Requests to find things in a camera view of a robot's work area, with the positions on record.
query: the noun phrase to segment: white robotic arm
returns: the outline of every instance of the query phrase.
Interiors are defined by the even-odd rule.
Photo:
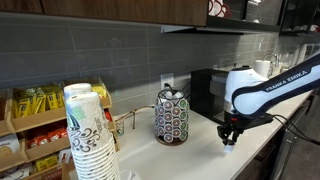
[[[266,113],[272,106],[318,87],[320,51],[270,80],[249,67],[234,69],[227,78],[225,124],[218,126],[218,134],[225,145],[234,143],[245,129],[272,122],[273,116]]]

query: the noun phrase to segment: white countertop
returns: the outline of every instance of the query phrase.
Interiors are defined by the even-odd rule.
[[[309,95],[286,100],[268,113],[289,118]],[[129,127],[131,119],[125,122],[117,155],[120,170],[135,170],[142,180],[235,179],[281,127],[273,121],[248,129],[227,154],[217,134],[218,124],[193,111],[189,112],[189,137],[178,146],[162,145],[155,139],[154,109],[138,111],[135,130]]]

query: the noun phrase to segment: wooden display rack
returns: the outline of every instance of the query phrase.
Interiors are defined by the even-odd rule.
[[[104,86],[99,77],[84,78],[74,81],[68,80],[64,81],[63,84],[69,85],[80,82],[86,82],[90,84],[101,83]],[[29,115],[26,117],[13,118],[13,111],[11,110],[12,97],[12,89],[7,89],[3,92],[0,92],[0,136],[19,132],[21,132],[21,134],[24,134],[24,131],[26,130],[66,119],[65,107],[41,112],[34,115]],[[101,98],[101,104],[104,109],[110,108],[112,106],[111,96],[108,91],[107,98]],[[116,125],[114,121],[109,122],[109,128],[115,137],[114,139],[116,150],[119,151],[120,148],[115,129]],[[26,146],[25,138],[22,138],[20,140],[20,146],[20,152],[0,158],[0,172],[23,163],[40,159],[60,150],[66,149],[70,147],[70,142],[68,137],[64,137],[56,141],[50,142],[48,144],[28,149]]]
[[[65,163],[57,164],[41,172],[34,173],[26,178],[23,178],[23,180],[43,180],[43,179],[71,180],[69,177],[69,172],[74,169],[75,169],[74,162],[71,160],[68,164],[65,164]]]

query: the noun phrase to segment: coffee machine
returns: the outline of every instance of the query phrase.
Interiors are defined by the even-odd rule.
[[[201,69],[191,72],[190,109],[218,123],[224,122],[224,95],[228,71]]]

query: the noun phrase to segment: jar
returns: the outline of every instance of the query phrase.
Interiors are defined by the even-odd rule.
[[[189,103],[182,91],[162,90],[155,105],[155,136],[165,145],[179,145],[188,139]]]

